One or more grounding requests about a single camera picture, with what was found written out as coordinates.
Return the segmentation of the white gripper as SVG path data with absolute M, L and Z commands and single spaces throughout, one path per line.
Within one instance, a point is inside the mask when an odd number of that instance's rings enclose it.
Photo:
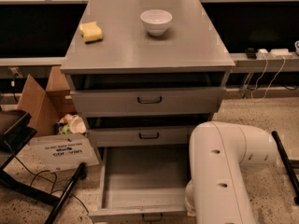
M 185 207 L 187 210 L 188 217 L 195 217 L 195 207 L 194 207 L 194 199 L 193 199 L 193 188 L 192 184 L 188 184 L 185 189 Z

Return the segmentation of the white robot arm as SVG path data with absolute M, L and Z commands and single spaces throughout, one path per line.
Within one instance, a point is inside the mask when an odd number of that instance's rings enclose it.
M 191 134 L 192 182 L 186 208 L 196 224 L 256 224 L 240 167 L 276 161 L 277 144 L 265 130 L 248 125 L 209 121 Z

